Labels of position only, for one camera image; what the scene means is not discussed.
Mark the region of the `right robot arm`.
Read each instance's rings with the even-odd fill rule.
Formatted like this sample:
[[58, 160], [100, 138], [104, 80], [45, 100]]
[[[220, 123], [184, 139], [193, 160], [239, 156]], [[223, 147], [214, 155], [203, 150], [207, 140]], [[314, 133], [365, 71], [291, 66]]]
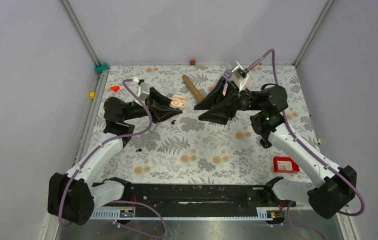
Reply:
[[198, 119], [226, 125], [237, 111], [257, 111], [250, 117], [254, 132], [261, 136], [264, 148], [276, 147], [291, 158], [311, 180], [310, 184], [279, 179], [264, 191], [264, 201], [270, 206], [282, 200], [308, 204], [325, 219], [330, 219], [354, 198], [360, 201], [359, 216], [366, 208], [365, 200], [356, 188], [357, 172], [349, 165], [342, 168], [331, 161], [303, 138], [298, 137], [287, 122], [284, 110], [288, 108], [284, 87], [268, 83], [260, 91], [240, 90], [234, 82], [221, 77], [215, 88], [195, 110], [203, 110]]

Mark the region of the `beige charging case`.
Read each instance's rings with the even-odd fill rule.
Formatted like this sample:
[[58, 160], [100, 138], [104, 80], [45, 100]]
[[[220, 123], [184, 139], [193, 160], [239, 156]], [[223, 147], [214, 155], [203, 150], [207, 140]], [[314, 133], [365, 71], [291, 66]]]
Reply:
[[187, 107], [187, 101], [188, 99], [181, 95], [173, 95], [171, 97], [171, 101], [169, 106], [174, 109], [180, 109], [183, 110]]

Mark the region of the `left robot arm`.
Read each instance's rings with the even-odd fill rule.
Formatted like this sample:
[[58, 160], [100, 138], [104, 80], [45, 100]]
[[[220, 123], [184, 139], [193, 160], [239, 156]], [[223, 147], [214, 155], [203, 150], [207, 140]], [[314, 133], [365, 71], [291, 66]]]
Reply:
[[131, 202], [132, 192], [122, 180], [93, 185], [106, 164], [135, 136], [135, 126], [125, 121], [148, 117], [148, 126], [151, 127], [182, 114], [187, 106], [185, 97], [174, 95], [168, 98], [144, 83], [138, 86], [136, 96], [132, 102], [117, 97], [109, 97], [104, 102], [105, 128], [96, 147], [66, 173], [55, 173], [49, 180], [49, 214], [82, 226], [97, 208], [112, 201], [121, 206]]

